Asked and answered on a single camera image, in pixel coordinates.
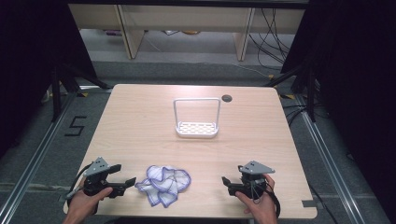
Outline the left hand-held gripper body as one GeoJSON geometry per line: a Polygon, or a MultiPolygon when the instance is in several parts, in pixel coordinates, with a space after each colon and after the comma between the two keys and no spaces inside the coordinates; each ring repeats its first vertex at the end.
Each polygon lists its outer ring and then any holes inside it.
{"type": "Polygon", "coordinates": [[[106,179],[109,175],[107,170],[112,165],[109,165],[102,157],[98,157],[90,167],[84,172],[83,191],[88,196],[93,196],[106,188],[113,188],[113,191],[108,195],[109,198],[116,198],[123,196],[125,192],[125,185],[123,183],[110,183],[106,179]]]}

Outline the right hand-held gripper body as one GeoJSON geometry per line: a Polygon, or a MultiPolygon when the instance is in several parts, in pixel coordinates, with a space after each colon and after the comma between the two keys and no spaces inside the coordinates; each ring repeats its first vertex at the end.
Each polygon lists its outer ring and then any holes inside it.
{"type": "Polygon", "coordinates": [[[258,200],[267,190],[268,181],[264,174],[273,174],[275,170],[260,162],[250,161],[242,165],[241,184],[232,183],[228,192],[234,196],[237,191],[244,193],[249,199],[258,200]]]}

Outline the white cloth with purple edging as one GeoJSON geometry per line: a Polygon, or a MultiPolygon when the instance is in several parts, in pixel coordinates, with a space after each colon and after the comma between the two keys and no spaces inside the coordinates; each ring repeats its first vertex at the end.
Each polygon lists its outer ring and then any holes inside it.
{"type": "Polygon", "coordinates": [[[151,206],[161,204],[167,208],[177,201],[178,194],[190,184],[191,176],[183,169],[151,165],[146,171],[146,178],[134,186],[147,195],[151,206]]]}

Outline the person's left hand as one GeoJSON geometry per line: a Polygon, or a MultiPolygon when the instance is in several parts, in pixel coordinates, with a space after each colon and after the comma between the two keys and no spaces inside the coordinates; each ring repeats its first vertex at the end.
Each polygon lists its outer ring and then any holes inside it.
{"type": "Polygon", "coordinates": [[[85,220],[87,217],[92,216],[99,204],[105,197],[107,197],[113,188],[106,188],[93,196],[86,195],[82,190],[79,190],[73,197],[69,204],[66,217],[74,217],[80,220],[85,220]]]}

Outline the person's right hand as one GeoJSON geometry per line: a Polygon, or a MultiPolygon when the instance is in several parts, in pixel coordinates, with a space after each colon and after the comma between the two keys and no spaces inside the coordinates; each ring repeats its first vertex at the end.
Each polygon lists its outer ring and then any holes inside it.
{"type": "Polygon", "coordinates": [[[258,224],[277,224],[276,205],[268,193],[264,192],[258,203],[239,191],[235,196],[246,206],[244,213],[251,214],[258,224]]]}

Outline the black metal stand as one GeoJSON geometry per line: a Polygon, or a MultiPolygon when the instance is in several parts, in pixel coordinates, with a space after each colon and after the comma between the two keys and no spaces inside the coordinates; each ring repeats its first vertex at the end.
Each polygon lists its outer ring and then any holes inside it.
{"type": "Polygon", "coordinates": [[[291,84],[291,91],[293,93],[302,93],[303,90],[307,91],[307,107],[306,111],[308,117],[313,122],[316,121],[314,115],[314,99],[315,99],[315,73],[311,68],[306,65],[298,65],[295,68],[289,70],[278,78],[272,79],[269,83],[265,84],[265,87],[274,87],[281,82],[294,77],[294,81],[291,84]]]}
{"type": "Polygon", "coordinates": [[[67,63],[58,63],[51,71],[51,89],[52,89],[52,102],[53,102],[53,116],[52,120],[55,121],[61,116],[62,103],[61,103],[61,86],[64,86],[67,92],[80,93],[81,87],[78,85],[76,78],[82,77],[83,79],[98,86],[102,90],[111,90],[112,86],[101,81],[96,73],[86,73],[81,69],[67,63]]]}

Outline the black curtain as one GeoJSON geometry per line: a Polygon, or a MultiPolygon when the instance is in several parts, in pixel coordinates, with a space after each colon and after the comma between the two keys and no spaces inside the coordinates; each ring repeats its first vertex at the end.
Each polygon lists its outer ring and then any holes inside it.
{"type": "Polygon", "coordinates": [[[51,74],[97,78],[66,0],[0,0],[0,158],[33,116],[51,74]]]}
{"type": "Polygon", "coordinates": [[[311,50],[326,108],[396,224],[396,0],[308,0],[284,70],[311,50]]]}

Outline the beige desk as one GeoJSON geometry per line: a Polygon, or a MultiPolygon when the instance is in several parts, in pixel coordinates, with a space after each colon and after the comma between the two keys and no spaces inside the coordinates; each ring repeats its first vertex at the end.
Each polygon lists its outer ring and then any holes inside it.
{"type": "Polygon", "coordinates": [[[71,4],[79,29],[121,31],[126,54],[136,57],[144,32],[199,31],[232,33],[236,57],[245,59],[250,33],[273,31],[294,35],[304,12],[301,9],[258,7],[166,7],[71,4]]]}

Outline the aluminium floor rail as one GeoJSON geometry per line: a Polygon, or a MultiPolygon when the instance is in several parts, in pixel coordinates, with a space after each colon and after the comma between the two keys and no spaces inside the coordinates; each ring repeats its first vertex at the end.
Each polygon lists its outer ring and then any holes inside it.
{"type": "Polygon", "coordinates": [[[318,154],[320,155],[324,166],[329,174],[329,177],[332,181],[332,184],[340,198],[341,203],[343,204],[346,213],[352,224],[366,224],[361,210],[358,207],[356,200],[354,199],[349,187],[345,179],[342,177],[330,150],[328,149],[317,124],[311,119],[308,115],[308,112],[305,111],[302,114],[304,123],[310,132],[311,137],[316,145],[318,150],[318,154]]]}
{"type": "Polygon", "coordinates": [[[35,176],[41,162],[44,160],[56,133],[61,126],[64,116],[76,98],[75,93],[68,93],[61,105],[60,114],[53,119],[41,139],[39,145],[35,149],[35,153],[23,169],[18,180],[11,186],[10,193],[5,202],[0,206],[0,224],[8,224],[13,218],[21,200],[28,189],[33,177],[35,176]]]}

